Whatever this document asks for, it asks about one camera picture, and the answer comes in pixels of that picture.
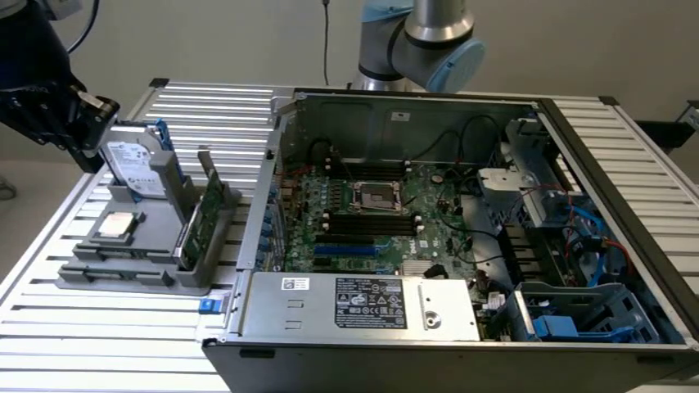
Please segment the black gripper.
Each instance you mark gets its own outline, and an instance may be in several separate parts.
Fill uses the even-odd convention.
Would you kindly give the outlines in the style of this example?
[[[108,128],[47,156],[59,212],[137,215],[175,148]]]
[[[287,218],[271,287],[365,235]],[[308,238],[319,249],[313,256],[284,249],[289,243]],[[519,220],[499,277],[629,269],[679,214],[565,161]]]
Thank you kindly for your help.
[[[100,143],[119,111],[119,103],[92,95],[79,81],[1,92],[1,123],[39,145],[67,151],[85,173],[104,164]]]

